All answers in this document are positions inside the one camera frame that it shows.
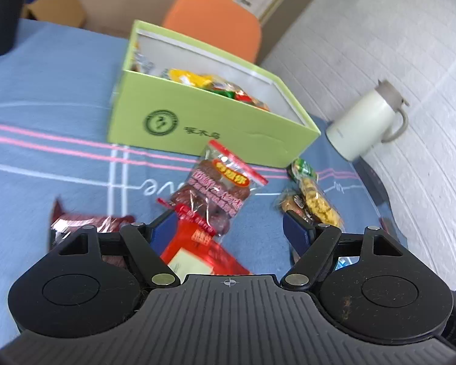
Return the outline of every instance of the box logo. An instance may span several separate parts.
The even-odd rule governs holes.
[[[145,119],[145,130],[154,136],[165,136],[178,126],[178,117],[169,110],[156,110]]]

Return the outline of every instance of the white wall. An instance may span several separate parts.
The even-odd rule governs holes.
[[[334,119],[378,79],[410,128],[365,156],[409,248],[456,287],[456,0],[314,0],[266,58],[304,107]]]

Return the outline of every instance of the white label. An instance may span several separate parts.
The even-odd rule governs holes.
[[[202,259],[195,256],[192,252],[181,248],[172,258],[168,266],[178,275],[181,283],[184,282],[188,274],[211,274],[213,268]]]

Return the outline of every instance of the white thermos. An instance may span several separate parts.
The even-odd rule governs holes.
[[[409,125],[409,118],[402,108],[405,101],[388,81],[378,81],[378,86],[367,93],[341,118],[326,130],[333,147],[347,161],[353,161],[379,141],[390,142],[399,137]],[[390,133],[395,114],[400,113],[404,122]]]

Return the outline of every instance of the chair backrest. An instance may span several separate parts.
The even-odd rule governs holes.
[[[176,0],[162,26],[252,63],[260,48],[258,19],[232,0]]]

